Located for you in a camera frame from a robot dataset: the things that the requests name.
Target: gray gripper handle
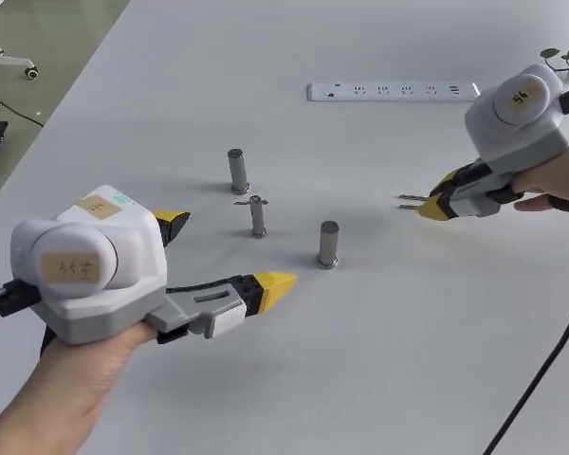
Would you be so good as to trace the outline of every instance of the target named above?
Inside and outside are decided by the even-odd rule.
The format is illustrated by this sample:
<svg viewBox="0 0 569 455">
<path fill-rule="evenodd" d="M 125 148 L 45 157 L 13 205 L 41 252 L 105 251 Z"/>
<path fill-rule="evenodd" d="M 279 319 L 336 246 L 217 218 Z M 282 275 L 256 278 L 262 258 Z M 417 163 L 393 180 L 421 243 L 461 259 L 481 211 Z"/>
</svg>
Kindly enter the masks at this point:
<svg viewBox="0 0 569 455">
<path fill-rule="evenodd" d="M 194 334 L 216 337 L 241 323 L 247 305 L 231 284 L 169 294 L 166 302 L 149 313 L 145 321 L 167 334 L 187 326 Z"/>
</svg>

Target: label sticker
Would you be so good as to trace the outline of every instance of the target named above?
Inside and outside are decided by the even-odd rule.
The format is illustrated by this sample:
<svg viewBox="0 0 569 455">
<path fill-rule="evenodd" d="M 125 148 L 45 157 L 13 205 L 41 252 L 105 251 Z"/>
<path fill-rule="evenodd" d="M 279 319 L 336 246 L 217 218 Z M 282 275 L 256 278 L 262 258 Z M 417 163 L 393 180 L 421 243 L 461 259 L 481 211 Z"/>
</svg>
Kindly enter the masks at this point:
<svg viewBox="0 0 569 455">
<path fill-rule="evenodd" d="M 516 112 L 526 111 L 536 101 L 536 98 L 539 100 L 543 95 L 542 87 L 534 81 L 529 81 L 512 94 L 510 107 Z"/>
<path fill-rule="evenodd" d="M 104 220 L 112 215 L 115 215 L 122 209 L 109 201 L 106 201 L 101 196 L 93 195 L 81 199 L 76 203 L 76 206 L 86 210 L 98 220 Z"/>
<path fill-rule="evenodd" d="M 86 284 L 99 282 L 98 253 L 45 253 L 42 277 L 49 284 Z"/>
</svg>

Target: paper label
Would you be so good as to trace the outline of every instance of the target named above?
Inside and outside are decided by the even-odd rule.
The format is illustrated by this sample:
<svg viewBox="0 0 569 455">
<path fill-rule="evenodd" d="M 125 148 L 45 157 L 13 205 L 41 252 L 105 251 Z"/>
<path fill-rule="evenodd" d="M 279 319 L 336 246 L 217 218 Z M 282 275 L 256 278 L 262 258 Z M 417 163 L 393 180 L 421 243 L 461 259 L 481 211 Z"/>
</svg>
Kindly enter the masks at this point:
<svg viewBox="0 0 569 455">
<path fill-rule="evenodd" d="M 76 206 L 86 210 L 98 220 L 104 220 L 122 211 L 120 207 L 112 204 L 109 201 L 106 201 L 101 196 L 97 195 L 88 196 L 84 199 L 81 199 L 76 203 Z"/>
<path fill-rule="evenodd" d="M 49 284 L 88 284 L 100 279 L 98 253 L 44 253 L 41 267 Z"/>
</svg>

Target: power strip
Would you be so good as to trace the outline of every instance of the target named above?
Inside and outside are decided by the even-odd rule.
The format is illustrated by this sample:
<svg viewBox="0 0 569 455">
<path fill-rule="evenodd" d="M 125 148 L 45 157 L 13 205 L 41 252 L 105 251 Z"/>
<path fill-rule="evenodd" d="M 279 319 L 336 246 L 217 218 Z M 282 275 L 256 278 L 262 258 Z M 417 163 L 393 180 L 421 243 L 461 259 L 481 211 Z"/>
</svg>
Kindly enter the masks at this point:
<svg viewBox="0 0 569 455">
<path fill-rule="evenodd" d="M 312 82 L 310 101 L 474 101 L 472 82 Z"/>
</svg>

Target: black cable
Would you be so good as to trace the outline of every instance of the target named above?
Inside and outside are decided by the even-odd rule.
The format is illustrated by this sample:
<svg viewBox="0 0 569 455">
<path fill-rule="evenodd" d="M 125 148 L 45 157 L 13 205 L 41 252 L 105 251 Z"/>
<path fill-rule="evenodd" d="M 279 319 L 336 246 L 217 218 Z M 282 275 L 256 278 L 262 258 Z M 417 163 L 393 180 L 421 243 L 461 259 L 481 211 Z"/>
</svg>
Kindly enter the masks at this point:
<svg viewBox="0 0 569 455">
<path fill-rule="evenodd" d="M 21 280 L 5 282 L 0 287 L 0 316 L 5 318 L 19 313 L 42 300 L 36 286 Z"/>
<path fill-rule="evenodd" d="M 21 114 L 19 111 L 13 109 L 12 107 L 10 107 L 8 104 L 6 104 L 3 101 L 0 101 L 0 104 L 2 104 L 4 107 L 6 107 L 7 109 L 9 109 L 13 114 L 19 116 L 20 118 L 24 118 L 25 120 L 29 120 L 32 123 L 35 123 L 36 125 L 40 126 L 41 128 L 44 128 L 45 125 L 43 123 L 41 123 L 40 121 L 32 118 L 32 117 L 28 117 L 25 114 Z"/>
<path fill-rule="evenodd" d="M 541 365 L 541 368 L 538 370 L 537 374 L 529 384 L 529 387 L 527 387 L 527 390 L 524 391 L 523 396 L 521 396 L 519 402 L 514 406 L 512 411 L 506 417 L 504 423 L 502 424 L 498 432 L 495 433 L 495 436 L 493 436 L 493 439 L 486 447 L 485 451 L 483 452 L 483 455 L 491 455 L 493 453 L 493 450 L 495 450 L 495 447 L 497 447 L 497 445 L 502 441 L 502 438 L 504 438 L 508 429 L 510 428 L 514 420 L 517 418 L 517 416 L 519 415 L 519 413 L 521 412 L 524 405 L 531 397 L 535 389 L 540 385 L 541 380 L 546 375 L 546 373 L 548 373 L 548 370 L 550 369 L 554 361 L 557 359 L 560 352 L 565 347 L 565 344 L 567 344 L 568 340 L 569 340 L 569 323 L 567 324 L 567 327 L 565 327 L 565 330 L 562 333 L 559 342 L 552 350 L 550 355 L 546 358 L 545 362 L 543 362 L 543 365 Z"/>
</svg>

